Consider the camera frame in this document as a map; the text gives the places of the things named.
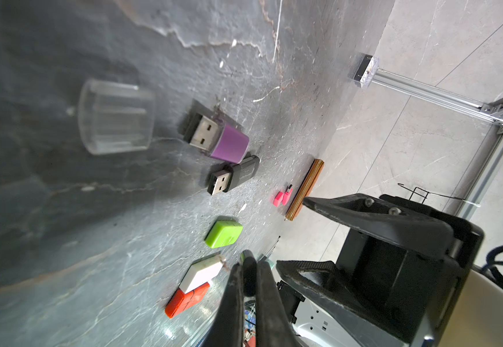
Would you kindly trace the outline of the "black usb cap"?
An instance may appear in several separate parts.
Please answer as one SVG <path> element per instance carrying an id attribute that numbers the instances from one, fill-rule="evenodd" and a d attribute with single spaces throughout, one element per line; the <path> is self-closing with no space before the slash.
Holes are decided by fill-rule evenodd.
<path id="1" fill-rule="evenodd" d="M 250 250 L 244 250 L 240 256 L 240 263 L 243 273 L 244 295 L 252 297 L 257 290 L 257 260 Z"/>

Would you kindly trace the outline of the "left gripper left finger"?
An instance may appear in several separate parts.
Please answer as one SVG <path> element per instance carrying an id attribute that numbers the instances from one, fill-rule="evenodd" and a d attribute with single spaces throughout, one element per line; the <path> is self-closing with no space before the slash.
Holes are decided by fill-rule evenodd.
<path id="1" fill-rule="evenodd" d="M 242 267 L 235 264 L 228 277 L 221 304 L 203 346 L 235 346 L 243 344 L 244 282 Z"/>

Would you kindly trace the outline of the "black usb drive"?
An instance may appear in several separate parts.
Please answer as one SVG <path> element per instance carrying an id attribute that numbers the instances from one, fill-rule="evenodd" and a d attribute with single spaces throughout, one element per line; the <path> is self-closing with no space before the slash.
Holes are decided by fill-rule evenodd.
<path id="1" fill-rule="evenodd" d="M 208 192 L 216 195 L 232 189 L 254 178 L 260 166 L 258 156 L 248 156 L 238 164 L 227 164 L 210 175 Z"/>

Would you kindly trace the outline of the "clear usb cap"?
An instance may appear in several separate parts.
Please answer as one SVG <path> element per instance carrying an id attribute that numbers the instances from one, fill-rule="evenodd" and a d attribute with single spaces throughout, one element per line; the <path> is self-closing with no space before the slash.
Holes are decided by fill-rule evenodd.
<path id="1" fill-rule="evenodd" d="M 149 89 L 89 79 L 77 106 L 82 143 L 94 156 L 147 150 L 155 108 L 156 94 Z"/>

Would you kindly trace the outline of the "purple usb drive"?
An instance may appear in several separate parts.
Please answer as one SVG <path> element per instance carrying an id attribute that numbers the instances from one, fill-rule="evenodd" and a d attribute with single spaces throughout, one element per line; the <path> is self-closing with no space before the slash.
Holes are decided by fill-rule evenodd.
<path id="1" fill-rule="evenodd" d="M 206 156 L 228 163 L 241 163 L 250 139 L 231 122 L 196 113 L 186 129 L 186 141 Z"/>

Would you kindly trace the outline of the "red usb drive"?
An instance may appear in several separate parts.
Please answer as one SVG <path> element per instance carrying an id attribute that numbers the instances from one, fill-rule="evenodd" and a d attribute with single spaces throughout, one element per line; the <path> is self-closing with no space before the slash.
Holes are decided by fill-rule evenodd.
<path id="1" fill-rule="evenodd" d="M 205 282 L 202 286 L 184 293 L 181 289 L 177 289 L 169 303 L 166 305 L 165 313 L 169 319 L 174 318 L 176 315 L 188 310 L 189 308 L 199 304 L 210 288 L 210 284 Z"/>

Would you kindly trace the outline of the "white usb drive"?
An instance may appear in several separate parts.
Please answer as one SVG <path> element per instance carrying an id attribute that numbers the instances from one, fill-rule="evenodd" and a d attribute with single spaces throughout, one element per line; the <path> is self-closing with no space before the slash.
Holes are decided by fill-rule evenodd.
<path id="1" fill-rule="evenodd" d="M 220 273 L 224 263 L 225 257 L 217 254 L 191 265 L 179 284 L 179 289 L 187 294 L 202 286 Z"/>

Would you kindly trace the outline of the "green usb drive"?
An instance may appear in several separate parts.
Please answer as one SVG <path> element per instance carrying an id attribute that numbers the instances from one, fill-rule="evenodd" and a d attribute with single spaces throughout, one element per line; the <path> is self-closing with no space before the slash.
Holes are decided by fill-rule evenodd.
<path id="1" fill-rule="evenodd" d="M 238 240 L 243 229 L 243 225 L 235 221 L 216 221 L 205 238 L 205 244 L 211 249 L 230 246 Z"/>

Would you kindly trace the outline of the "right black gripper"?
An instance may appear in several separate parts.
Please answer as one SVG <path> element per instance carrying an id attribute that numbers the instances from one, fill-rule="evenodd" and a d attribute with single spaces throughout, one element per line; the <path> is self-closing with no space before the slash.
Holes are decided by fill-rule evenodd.
<path id="1" fill-rule="evenodd" d="M 465 219 L 390 195 L 307 197 L 303 205 L 348 227 L 338 259 L 278 261 L 304 297 L 292 324 L 315 343 L 436 346 L 484 232 Z"/>

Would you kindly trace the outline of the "pink usb cap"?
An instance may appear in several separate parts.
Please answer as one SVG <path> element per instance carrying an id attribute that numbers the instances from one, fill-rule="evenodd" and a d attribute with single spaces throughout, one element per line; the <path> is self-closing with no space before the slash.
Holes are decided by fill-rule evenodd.
<path id="1" fill-rule="evenodd" d="M 283 196 L 284 196 L 284 193 L 279 191 L 275 197 L 275 199 L 273 200 L 273 205 L 278 207 L 281 205 L 282 201 L 283 201 Z"/>

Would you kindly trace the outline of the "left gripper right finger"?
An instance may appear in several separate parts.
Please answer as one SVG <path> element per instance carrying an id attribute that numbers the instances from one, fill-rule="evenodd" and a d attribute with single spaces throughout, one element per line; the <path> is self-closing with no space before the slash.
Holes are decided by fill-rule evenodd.
<path id="1" fill-rule="evenodd" d="M 266 261 L 257 263 L 256 309 L 257 346 L 299 346 Z"/>

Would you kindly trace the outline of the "pink usb drive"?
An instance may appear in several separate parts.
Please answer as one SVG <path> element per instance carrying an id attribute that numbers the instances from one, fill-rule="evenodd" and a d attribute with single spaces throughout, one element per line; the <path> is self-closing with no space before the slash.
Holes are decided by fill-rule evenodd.
<path id="1" fill-rule="evenodd" d="M 293 193 L 293 185 L 289 185 L 283 194 L 282 205 L 287 205 Z"/>

